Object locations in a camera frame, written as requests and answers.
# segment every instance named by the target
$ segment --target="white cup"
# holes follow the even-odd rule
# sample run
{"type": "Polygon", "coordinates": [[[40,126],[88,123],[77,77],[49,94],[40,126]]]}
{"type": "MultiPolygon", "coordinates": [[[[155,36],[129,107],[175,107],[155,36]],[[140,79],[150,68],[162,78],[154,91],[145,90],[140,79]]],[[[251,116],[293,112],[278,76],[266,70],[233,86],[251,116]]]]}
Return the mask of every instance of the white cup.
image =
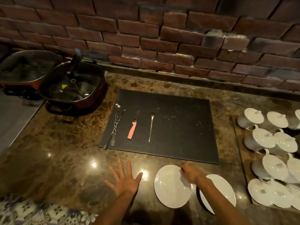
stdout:
{"type": "Polygon", "coordinates": [[[289,153],[287,168],[289,175],[283,181],[286,183],[300,183],[300,160],[294,158],[291,153],[289,153]]]}
{"type": "Polygon", "coordinates": [[[264,148],[275,147],[275,139],[272,133],[259,128],[256,124],[251,133],[246,133],[244,138],[245,146],[252,151],[259,151],[264,148]]]}
{"type": "Polygon", "coordinates": [[[295,110],[293,114],[288,114],[287,121],[289,123],[288,128],[293,130],[300,129],[300,110],[295,110]]]}
{"type": "Polygon", "coordinates": [[[285,115],[270,111],[267,113],[267,118],[265,118],[264,122],[258,126],[272,133],[277,129],[286,128],[288,125],[285,115]]]}
{"type": "Polygon", "coordinates": [[[270,155],[269,150],[265,149],[266,154],[263,158],[255,160],[251,169],[259,178],[284,180],[288,177],[289,171],[285,163],[276,157],[270,155]]]}
{"type": "Polygon", "coordinates": [[[253,108],[247,108],[244,112],[238,116],[237,123],[241,128],[251,128],[254,124],[263,123],[264,116],[260,110],[253,108]]]}
{"type": "Polygon", "coordinates": [[[279,132],[274,134],[274,139],[276,145],[269,149],[271,154],[284,156],[298,150],[298,144],[295,141],[295,138],[284,133],[282,129],[279,129],[279,132]]]}

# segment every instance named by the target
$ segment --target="brick wall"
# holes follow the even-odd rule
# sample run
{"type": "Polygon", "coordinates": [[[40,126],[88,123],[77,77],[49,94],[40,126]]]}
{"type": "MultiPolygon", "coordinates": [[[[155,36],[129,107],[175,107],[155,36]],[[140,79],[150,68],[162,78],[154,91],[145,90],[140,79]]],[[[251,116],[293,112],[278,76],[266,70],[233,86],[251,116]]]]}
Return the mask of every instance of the brick wall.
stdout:
{"type": "Polygon", "coordinates": [[[0,0],[0,42],[300,91],[300,0],[0,0]]]}

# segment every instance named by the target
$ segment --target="red knife handle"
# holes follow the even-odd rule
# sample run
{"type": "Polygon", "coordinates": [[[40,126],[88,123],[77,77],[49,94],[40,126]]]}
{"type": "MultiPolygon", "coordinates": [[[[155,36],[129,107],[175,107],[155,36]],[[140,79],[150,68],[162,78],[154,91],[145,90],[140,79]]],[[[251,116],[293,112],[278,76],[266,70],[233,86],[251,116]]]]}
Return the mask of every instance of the red knife handle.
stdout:
{"type": "Polygon", "coordinates": [[[128,139],[130,139],[131,140],[131,138],[132,138],[132,135],[133,135],[133,133],[134,133],[134,130],[135,130],[135,126],[137,125],[137,123],[136,122],[133,122],[132,123],[132,128],[130,129],[130,131],[129,131],[129,134],[128,134],[128,139]]]}

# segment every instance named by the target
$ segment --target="hand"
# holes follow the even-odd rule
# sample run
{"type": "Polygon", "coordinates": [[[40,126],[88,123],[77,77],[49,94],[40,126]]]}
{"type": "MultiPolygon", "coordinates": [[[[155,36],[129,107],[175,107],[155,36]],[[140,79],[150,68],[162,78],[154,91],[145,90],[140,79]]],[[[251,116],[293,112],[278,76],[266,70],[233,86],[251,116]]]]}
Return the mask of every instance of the hand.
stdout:
{"type": "Polygon", "coordinates": [[[110,167],[110,170],[112,174],[114,175],[117,183],[114,185],[110,181],[105,180],[106,185],[111,187],[115,194],[118,196],[122,195],[123,193],[129,193],[132,194],[132,196],[135,195],[139,188],[140,181],[142,179],[143,173],[139,173],[137,175],[136,179],[133,179],[132,177],[132,172],[131,172],[131,163],[128,160],[127,161],[127,174],[125,176],[123,166],[120,160],[118,160],[119,164],[119,172],[120,172],[120,177],[118,176],[117,172],[115,171],[114,168],[110,167]]]}
{"type": "Polygon", "coordinates": [[[194,164],[182,162],[180,163],[180,173],[191,184],[197,184],[197,181],[206,179],[205,172],[199,170],[194,164]]]}

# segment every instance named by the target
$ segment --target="patterned cloth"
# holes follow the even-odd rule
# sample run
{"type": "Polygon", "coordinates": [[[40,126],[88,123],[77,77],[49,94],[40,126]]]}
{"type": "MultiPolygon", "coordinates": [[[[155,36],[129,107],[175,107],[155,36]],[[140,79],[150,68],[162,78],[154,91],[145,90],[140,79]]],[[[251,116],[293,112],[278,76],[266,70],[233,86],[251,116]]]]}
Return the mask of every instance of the patterned cloth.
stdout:
{"type": "Polygon", "coordinates": [[[97,216],[55,204],[37,204],[14,195],[0,198],[1,225],[89,225],[97,216]]]}

